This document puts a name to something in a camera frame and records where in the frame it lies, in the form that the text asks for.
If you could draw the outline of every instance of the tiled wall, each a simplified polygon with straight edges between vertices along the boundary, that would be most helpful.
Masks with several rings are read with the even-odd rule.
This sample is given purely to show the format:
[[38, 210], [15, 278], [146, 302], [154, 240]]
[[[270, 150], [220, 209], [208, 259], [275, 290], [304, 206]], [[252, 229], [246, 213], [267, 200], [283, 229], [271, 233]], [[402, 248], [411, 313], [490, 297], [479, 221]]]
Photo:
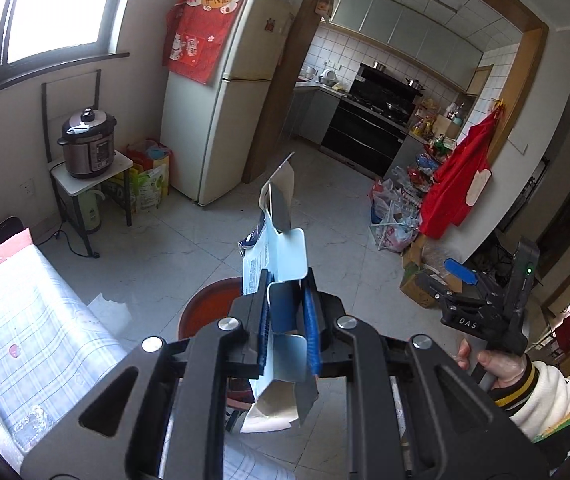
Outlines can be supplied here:
[[342, 65], [336, 76], [347, 90], [350, 89], [361, 63], [372, 66], [375, 61], [378, 61], [387, 67], [389, 75], [400, 81], [405, 82], [406, 77], [417, 78], [425, 86], [423, 96], [431, 97], [443, 109], [458, 95], [456, 90], [436, 81], [417, 66], [389, 54], [367, 43], [367, 41], [329, 30], [321, 23], [316, 30], [303, 66], [313, 66], [320, 74], [325, 69], [326, 60], [335, 61]]
[[469, 133], [469, 128], [480, 123], [485, 117], [487, 117], [489, 110], [492, 109], [494, 104], [492, 99], [498, 99], [502, 88], [505, 86], [505, 81], [507, 81], [507, 76], [510, 73], [511, 66], [514, 64], [518, 45], [519, 43], [496, 48], [494, 50], [488, 50], [482, 55], [481, 62], [478, 66], [494, 65], [494, 68], [492, 68], [492, 73], [490, 74], [487, 83], [485, 83], [484, 89], [482, 90], [478, 101], [476, 101], [474, 109], [469, 114], [467, 122], [465, 123], [465, 126], [463, 126], [456, 142], [460, 143], [465, 139]]

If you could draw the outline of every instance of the opened carton box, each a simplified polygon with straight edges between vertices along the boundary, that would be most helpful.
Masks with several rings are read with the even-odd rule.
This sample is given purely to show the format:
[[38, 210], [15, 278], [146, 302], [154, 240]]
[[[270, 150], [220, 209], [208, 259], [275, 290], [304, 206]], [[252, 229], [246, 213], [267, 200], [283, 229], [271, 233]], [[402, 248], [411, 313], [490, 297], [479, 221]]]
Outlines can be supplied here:
[[[423, 246], [425, 245], [426, 238], [418, 237], [412, 245], [409, 246], [408, 250], [403, 253], [403, 278], [401, 280], [401, 291], [408, 297], [412, 298], [416, 303], [418, 303], [423, 308], [431, 308], [436, 300], [428, 293], [422, 290], [416, 283], [416, 274], [420, 270], [425, 270], [421, 262], [421, 253], [423, 252]], [[463, 292], [463, 282], [453, 274], [448, 274], [447, 276], [439, 276], [433, 273], [434, 277], [440, 282], [445, 283], [449, 290], [452, 292]]]

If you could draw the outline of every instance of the small table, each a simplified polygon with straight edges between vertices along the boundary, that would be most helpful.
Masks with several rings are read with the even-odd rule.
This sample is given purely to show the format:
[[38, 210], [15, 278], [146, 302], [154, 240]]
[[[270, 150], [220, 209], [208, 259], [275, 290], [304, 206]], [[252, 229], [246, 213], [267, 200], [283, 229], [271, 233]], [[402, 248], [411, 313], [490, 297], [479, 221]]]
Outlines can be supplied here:
[[[56, 198], [56, 204], [59, 208], [60, 220], [63, 222], [67, 220], [70, 225], [74, 228], [74, 231], [83, 240], [86, 250], [88, 251], [88, 256], [92, 258], [98, 258], [99, 253], [92, 251], [92, 247], [89, 244], [88, 232], [85, 228], [85, 223], [83, 222], [83, 215], [81, 213], [80, 206], [78, 205], [78, 195], [87, 191], [88, 189], [97, 186], [98, 184], [108, 180], [109, 178], [116, 176], [119, 173], [123, 173], [123, 190], [124, 196], [121, 201], [116, 196], [112, 196], [114, 202], [119, 204], [125, 211], [125, 219], [127, 226], [132, 225], [132, 209], [130, 206], [130, 168], [133, 162], [129, 160], [123, 153], [114, 151], [114, 161], [107, 168], [105, 173], [102, 173], [94, 178], [75, 178], [70, 175], [65, 167], [65, 161], [63, 158], [53, 160], [48, 164], [48, 170], [50, 172], [50, 177], [52, 179], [52, 187], [54, 188], [54, 197]], [[68, 215], [65, 204], [62, 201], [59, 194], [59, 187], [72, 199], [72, 207], [74, 208], [74, 215], [76, 219], [72, 219]]]

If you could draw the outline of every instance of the human hand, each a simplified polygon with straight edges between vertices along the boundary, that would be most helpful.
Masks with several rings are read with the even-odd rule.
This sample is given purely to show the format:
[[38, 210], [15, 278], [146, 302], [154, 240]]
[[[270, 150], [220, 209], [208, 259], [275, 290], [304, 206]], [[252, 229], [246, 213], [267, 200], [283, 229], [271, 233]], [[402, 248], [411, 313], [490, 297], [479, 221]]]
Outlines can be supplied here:
[[[458, 354], [454, 360], [463, 370], [469, 370], [469, 354], [472, 347], [467, 339], [463, 339], [458, 347]], [[476, 356], [478, 363], [489, 373], [496, 377], [492, 386], [494, 388], [507, 388], [522, 379], [527, 369], [527, 358], [514, 354], [506, 354], [497, 350], [481, 350]]]

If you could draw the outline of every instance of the striped cuff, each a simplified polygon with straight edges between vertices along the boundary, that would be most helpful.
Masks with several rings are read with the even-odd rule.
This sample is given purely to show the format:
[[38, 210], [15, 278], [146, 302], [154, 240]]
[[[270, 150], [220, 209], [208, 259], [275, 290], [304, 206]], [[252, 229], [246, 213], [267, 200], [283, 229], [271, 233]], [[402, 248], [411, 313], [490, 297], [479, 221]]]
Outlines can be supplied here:
[[529, 356], [526, 355], [526, 358], [527, 368], [523, 377], [516, 384], [507, 388], [496, 388], [488, 392], [496, 406], [502, 408], [508, 416], [514, 415], [525, 405], [538, 384], [538, 369], [532, 365]]

